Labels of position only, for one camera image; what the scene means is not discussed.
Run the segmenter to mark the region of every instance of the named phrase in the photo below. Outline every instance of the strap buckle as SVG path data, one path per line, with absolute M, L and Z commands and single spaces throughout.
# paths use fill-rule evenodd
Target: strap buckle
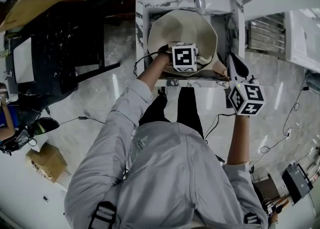
M 111 229 L 116 221 L 116 207 L 109 201 L 99 202 L 92 214 L 88 229 Z
M 248 213 L 244 216 L 244 222 L 246 224 L 258 224 L 261 225 L 261 220 L 256 214 Z

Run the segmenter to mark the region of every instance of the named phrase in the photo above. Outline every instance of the gray jacket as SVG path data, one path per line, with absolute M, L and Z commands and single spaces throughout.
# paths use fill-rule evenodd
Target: gray jacket
M 199 133 L 177 122 L 137 128 L 151 101 L 148 86 L 136 79 L 112 107 L 68 188 L 64 208 L 72 228 L 87 229 L 97 204 L 109 201 L 117 209 L 112 228 L 188 229 L 196 213 L 215 229 L 267 229 L 249 165 L 223 169 Z M 123 180 L 129 156 L 134 161 Z M 261 225 L 244 224 L 247 213 Z

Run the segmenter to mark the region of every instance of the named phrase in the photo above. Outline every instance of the jacket zipper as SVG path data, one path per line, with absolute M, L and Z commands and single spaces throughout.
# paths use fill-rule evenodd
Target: jacket zipper
M 189 182 L 189 190 L 190 190 L 190 201 L 192 203 L 192 207 L 196 209 L 197 206 L 197 195 L 196 195 L 196 181 L 195 181 L 195 169 L 194 164 L 192 161 L 192 155 L 191 155 L 191 144 L 189 142 L 189 139 L 187 136 L 185 137 L 186 140 L 186 146 L 187 146 L 187 161 L 189 165 L 190 170 L 190 182 Z

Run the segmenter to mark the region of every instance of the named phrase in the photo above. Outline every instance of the cable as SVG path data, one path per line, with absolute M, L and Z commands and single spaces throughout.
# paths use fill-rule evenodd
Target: cable
M 218 126 L 219 124 L 219 116 L 226 116 L 226 117 L 230 117 L 230 116 L 233 116 L 233 115 L 236 115 L 235 113 L 231 113 L 231 114 L 224 114 L 224 113 L 219 113 L 215 116 L 211 126 L 208 128 L 208 130 L 206 131 L 206 133 L 204 134 L 204 140 L 208 143 L 207 141 L 207 137 L 209 136 L 209 134 Z M 213 124 L 215 123 L 216 121 L 216 118 L 218 118 L 215 126 L 210 130 L 210 128 L 213 126 Z
M 258 160 L 256 160 L 256 161 L 252 164 L 252 167 L 251 167 L 252 174 L 254 173 L 254 170 L 255 170 L 255 164 L 256 164 L 258 161 L 260 161 L 260 160 L 262 159 L 262 157 L 263 157 L 266 153 L 268 153 L 272 148 L 276 147 L 279 143 L 281 143 L 281 142 L 282 142 L 283 140 L 285 140 L 287 137 L 288 137 L 288 135 L 286 135 L 283 139 L 281 139 L 279 142 L 277 142 L 275 145 L 273 145 L 273 146 L 271 146 L 271 147 L 268 147 L 268 146 L 264 145 L 264 146 L 262 146 L 262 147 L 260 148 L 260 152 L 263 153 L 263 154 L 261 155 L 261 157 L 260 157 Z
M 39 113 L 39 115 L 38 115 L 38 117 L 35 119 L 35 121 L 38 120 L 40 117 L 41 117 L 41 112 Z
M 290 129 L 290 127 L 289 127 L 289 128 L 286 130 L 286 132 L 285 132 L 285 126 L 286 126 L 286 124 L 287 124 L 287 121 L 288 121 L 288 119 L 289 119 L 289 116 L 290 116 L 291 112 L 292 112 L 293 110 L 294 110 L 295 112 L 298 111 L 298 109 L 299 109 L 299 107 L 300 107 L 300 103 L 298 102 L 298 99 L 299 99 L 300 94 L 301 94 L 301 92 L 302 92 L 303 90 L 304 90 L 303 88 L 300 89 L 299 95 L 298 95 L 298 97 L 296 98 L 296 100 L 295 100 L 295 102 L 294 102 L 294 105 L 292 106 L 292 108 L 291 108 L 291 110 L 290 110 L 287 118 L 285 119 L 285 122 L 284 122 L 284 125 L 283 125 L 283 129 L 282 129 L 282 133 L 283 133 L 283 135 L 286 136 L 286 137 L 287 137 L 287 132 L 288 132 L 288 130 Z
M 7 105 L 1 105 L 2 107 L 20 107 L 20 104 L 10 104 L 10 103 L 8 103 Z M 26 107 L 26 108 L 28 108 L 28 109 L 31 109 L 32 111 L 35 111 L 35 112 L 37 112 L 37 113 L 42 113 L 41 111 L 37 111 L 37 110 L 35 110 L 35 109 L 32 109 L 32 108 L 30 108 L 30 107 Z
M 30 142 L 28 141 L 29 146 L 35 147 L 38 144 L 38 141 L 35 140 L 34 138 L 31 138 L 30 140 L 34 140 L 35 141 L 35 145 L 30 144 Z
M 261 204 L 264 203 L 265 200 L 269 200 L 269 201 L 272 203 L 272 201 L 271 201 L 269 198 L 265 198 L 265 199 L 261 202 Z
M 303 158 L 305 158 L 306 156 L 308 156 L 310 153 L 312 153 L 313 151 L 318 150 L 318 149 L 319 149 L 319 148 L 316 147 L 314 150 L 308 151 L 306 155 L 304 155 L 303 157 L 301 157 L 300 159 L 298 159 L 298 160 L 295 161 L 294 163 L 298 163 L 298 162 L 301 161 Z
M 316 93 L 318 96 L 320 96 L 320 94 L 319 94 L 319 93 L 317 93 L 317 92 L 313 91 L 311 88 L 309 88 L 309 91 L 312 91 L 313 93 Z
M 46 107 L 45 108 L 45 111 L 46 111 L 46 113 L 50 116 L 50 118 L 51 118 L 51 112 L 50 112 L 50 109 L 49 109 L 49 107 Z
M 141 57 L 137 62 L 134 63 L 134 68 L 133 68 L 133 73 L 134 73 L 134 75 L 135 75 L 135 76 L 138 76 L 138 75 L 137 75 L 137 64 L 138 64 L 142 59 L 144 59 L 144 58 L 146 58 L 146 57 L 149 57 L 149 56 L 152 56 L 152 55 L 154 55 L 154 54 L 158 54 L 158 53 L 167 53 L 167 52 L 164 52 L 164 51 L 156 51 L 156 52 L 153 52 L 153 53 L 150 53 L 150 54 L 148 54 L 148 55 L 145 55 L 145 56 Z
M 98 122 L 98 123 L 105 124 L 104 122 L 102 122 L 102 121 L 100 121 L 100 120 L 97 120 L 97 119 L 94 119 L 94 118 L 89 118 L 89 117 L 88 117 L 88 119 L 93 120 L 93 121 L 96 121 L 96 122 Z
M 59 123 L 59 125 L 62 125 L 62 124 L 68 123 L 68 122 L 72 122 L 72 121 L 78 120 L 78 119 L 79 119 L 79 117 L 78 117 L 78 118 L 71 119 L 71 120 L 67 120 L 67 121 L 65 121 L 65 122 Z
M 87 116 L 79 116 L 79 117 L 77 117 L 77 118 L 74 118 L 74 119 L 67 120 L 67 121 L 65 121 L 65 122 L 59 123 L 59 125 L 62 125 L 62 124 L 68 123 L 68 122 L 72 122 L 72 121 L 74 121 L 74 120 L 88 120 L 88 119 L 93 120 L 93 121 L 96 121 L 96 122 L 98 122 L 98 123 L 105 124 L 104 122 L 102 122 L 102 121 L 100 121 L 100 120 L 97 120 L 97 119 L 95 119 L 95 118 L 90 118 L 90 117 L 87 117 Z

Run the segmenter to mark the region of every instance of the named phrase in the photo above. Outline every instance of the metal grate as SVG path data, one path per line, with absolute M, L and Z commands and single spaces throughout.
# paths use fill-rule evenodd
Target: metal grate
M 284 58 L 286 50 L 284 19 L 284 13 L 277 13 L 246 22 L 246 51 Z

